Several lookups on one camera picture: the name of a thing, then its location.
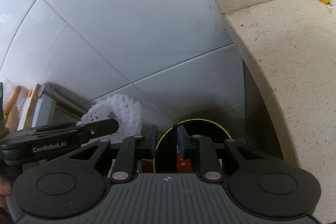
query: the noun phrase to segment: stone countertop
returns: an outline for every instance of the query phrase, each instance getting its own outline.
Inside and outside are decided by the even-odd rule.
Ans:
[[[224,15],[270,113],[285,161],[320,182],[314,215],[336,221],[336,11],[272,0]]]

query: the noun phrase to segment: metal screw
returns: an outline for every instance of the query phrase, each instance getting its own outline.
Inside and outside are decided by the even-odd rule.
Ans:
[[[204,176],[210,180],[217,180],[222,177],[222,175],[216,171],[206,172]]]
[[[116,180],[124,180],[126,178],[128,178],[128,174],[126,172],[123,171],[118,171],[113,173],[112,178],[116,179]]]

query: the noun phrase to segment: white tiled wall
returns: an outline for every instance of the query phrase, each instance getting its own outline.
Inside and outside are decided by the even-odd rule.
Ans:
[[[242,130],[242,60],[214,0],[0,0],[0,80],[114,92],[144,126],[211,117]]]

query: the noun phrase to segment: white mesh netting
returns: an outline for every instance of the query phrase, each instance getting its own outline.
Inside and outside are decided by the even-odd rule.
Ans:
[[[119,122],[116,133],[103,137],[110,139],[111,143],[119,143],[128,136],[141,134],[141,105],[139,101],[134,102],[124,94],[114,94],[105,100],[98,100],[76,125],[109,118],[115,118]]]

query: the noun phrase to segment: ribbed gray panel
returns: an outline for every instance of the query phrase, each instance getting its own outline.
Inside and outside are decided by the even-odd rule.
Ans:
[[[136,180],[113,186],[105,199],[80,216],[41,220],[24,216],[18,224],[313,224],[310,217],[270,221],[238,208],[217,184],[196,174],[140,173]]]

